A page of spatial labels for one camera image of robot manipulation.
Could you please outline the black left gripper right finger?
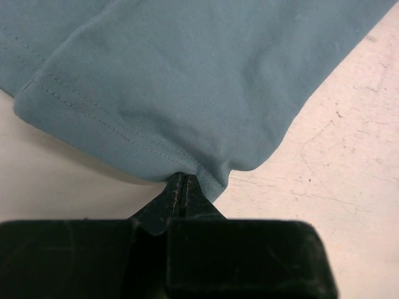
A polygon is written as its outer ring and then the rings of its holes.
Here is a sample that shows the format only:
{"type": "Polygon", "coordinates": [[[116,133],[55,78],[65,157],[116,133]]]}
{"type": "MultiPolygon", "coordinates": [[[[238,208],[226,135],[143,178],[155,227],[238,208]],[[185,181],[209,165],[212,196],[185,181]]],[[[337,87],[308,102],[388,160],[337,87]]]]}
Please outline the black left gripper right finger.
{"type": "Polygon", "coordinates": [[[203,194],[198,179],[186,175],[184,180],[184,217],[195,219],[226,219],[203,194]]]}

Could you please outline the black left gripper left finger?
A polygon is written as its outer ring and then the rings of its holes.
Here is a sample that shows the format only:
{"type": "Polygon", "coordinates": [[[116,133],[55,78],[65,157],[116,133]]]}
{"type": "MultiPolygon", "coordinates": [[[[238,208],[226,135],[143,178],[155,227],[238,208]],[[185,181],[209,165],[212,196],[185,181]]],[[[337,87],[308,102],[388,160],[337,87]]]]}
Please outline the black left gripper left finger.
{"type": "Polygon", "coordinates": [[[163,234],[168,221],[180,216],[180,204],[184,186],[184,174],[176,173],[164,190],[152,201],[130,217],[149,234],[163,234]]]}

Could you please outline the blue t shirt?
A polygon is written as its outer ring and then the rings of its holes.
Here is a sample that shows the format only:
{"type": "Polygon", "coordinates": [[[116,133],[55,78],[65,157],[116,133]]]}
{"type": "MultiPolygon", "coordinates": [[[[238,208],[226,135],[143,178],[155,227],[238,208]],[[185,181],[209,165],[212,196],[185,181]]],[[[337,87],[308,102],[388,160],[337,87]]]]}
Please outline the blue t shirt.
{"type": "Polygon", "coordinates": [[[1,89],[26,123],[210,200],[267,160],[393,1],[2,1],[1,89]]]}

